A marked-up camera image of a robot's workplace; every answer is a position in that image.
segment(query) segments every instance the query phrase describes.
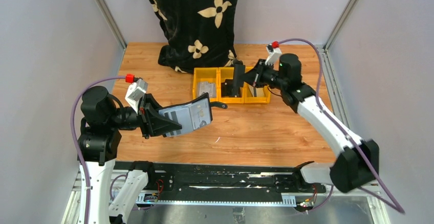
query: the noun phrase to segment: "wood surface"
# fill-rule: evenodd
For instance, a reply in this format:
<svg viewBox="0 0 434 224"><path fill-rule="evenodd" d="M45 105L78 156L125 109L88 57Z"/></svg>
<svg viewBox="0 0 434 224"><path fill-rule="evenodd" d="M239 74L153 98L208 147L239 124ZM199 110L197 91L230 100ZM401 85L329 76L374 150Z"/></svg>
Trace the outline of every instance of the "wood surface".
<svg viewBox="0 0 434 224"><path fill-rule="evenodd" d="M132 73L144 78L149 84L148 92L162 106L191 101L193 75L157 64L163 45L129 43L119 75ZM238 44L235 50L246 66L254 66L259 58L268 55L263 44ZM319 72L315 52L303 45L281 46L281 50L299 56L303 80L315 88ZM324 80L321 87L320 96L331 107ZM117 81L113 89L124 105L127 88L128 83ZM210 125L175 138L145 140L138 129L122 131L118 160L255 166L296 166L310 160L325 163L335 160L319 133L280 97L272 96L270 104L229 104L227 110L213 109L212 115Z"/></svg>

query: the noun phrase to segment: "gray wall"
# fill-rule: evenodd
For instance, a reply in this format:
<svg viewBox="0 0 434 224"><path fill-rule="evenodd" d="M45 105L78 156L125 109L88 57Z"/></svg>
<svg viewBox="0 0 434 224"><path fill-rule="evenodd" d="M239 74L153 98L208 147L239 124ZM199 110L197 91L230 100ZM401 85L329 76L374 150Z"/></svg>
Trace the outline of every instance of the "gray wall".
<svg viewBox="0 0 434 224"><path fill-rule="evenodd" d="M94 0L0 2L0 223L57 224L78 171L72 102L123 51Z"/></svg>
<svg viewBox="0 0 434 224"><path fill-rule="evenodd" d="M166 42L149 0L105 0L126 41ZM348 0L238 0L235 41L302 37L323 44Z"/></svg>
<svg viewBox="0 0 434 224"><path fill-rule="evenodd" d="M380 175L406 209L393 224L432 223L434 0L360 0L331 48L353 129L380 146Z"/></svg>

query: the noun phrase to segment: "black cloth with flower pattern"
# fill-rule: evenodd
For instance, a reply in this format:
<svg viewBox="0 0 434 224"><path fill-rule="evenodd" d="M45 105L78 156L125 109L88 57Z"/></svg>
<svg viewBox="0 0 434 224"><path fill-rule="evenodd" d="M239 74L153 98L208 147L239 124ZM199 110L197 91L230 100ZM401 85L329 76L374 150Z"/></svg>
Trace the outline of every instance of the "black cloth with flower pattern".
<svg viewBox="0 0 434 224"><path fill-rule="evenodd" d="M238 0L149 0L169 45L158 64L178 72L232 64Z"/></svg>

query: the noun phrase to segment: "wooden tabletop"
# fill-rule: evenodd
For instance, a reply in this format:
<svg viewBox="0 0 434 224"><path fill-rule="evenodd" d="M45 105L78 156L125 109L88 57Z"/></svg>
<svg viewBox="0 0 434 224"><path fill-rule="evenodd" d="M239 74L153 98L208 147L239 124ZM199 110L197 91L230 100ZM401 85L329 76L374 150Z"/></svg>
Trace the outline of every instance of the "wooden tabletop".
<svg viewBox="0 0 434 224"><path fill-rule="evenodd" d="M162 43L129 43L119 71L142 77L148 93L162 105L192 100L193 75L181 74L157 64ZM310 46L281 46L283 53L297 54L302 63L303 81L316 87L319 64ZM265 45L235 45L238 59L254 66L268 56ZM124 99L128 83L117 81L113 94ZM330 106L324 80L320 90ZM272 96L270 104L229 104L227 110L213 109L210 125L175 138L145 140L140 130L122 131L118 160L159 163L197 163L255 166L296 166L314 160L331 163L335 157L319 133L302 117Z"/></svg>

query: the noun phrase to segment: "yellow tray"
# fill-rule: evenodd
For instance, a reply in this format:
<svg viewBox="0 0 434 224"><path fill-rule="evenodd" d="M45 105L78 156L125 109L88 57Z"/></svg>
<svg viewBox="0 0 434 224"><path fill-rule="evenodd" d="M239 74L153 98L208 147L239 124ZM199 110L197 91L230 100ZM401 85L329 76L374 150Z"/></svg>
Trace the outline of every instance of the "yellow tray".
<svg viewBox="0 0 434 224"><path fill-rule="evenodd" d="M246 72L253 67L246 67ZM242 96L239 98L222 97L222 81L233 78L233 67L220 68L195 68L193 76L193 98L197 98L197 87L199 82L213 82L216 87L216 98L210 98L210 101L220 101L227 104L268 104L270 103L271 93L267 86L263 88L264 97L254 97L250 91L249 85L244 83Z"/></svg>

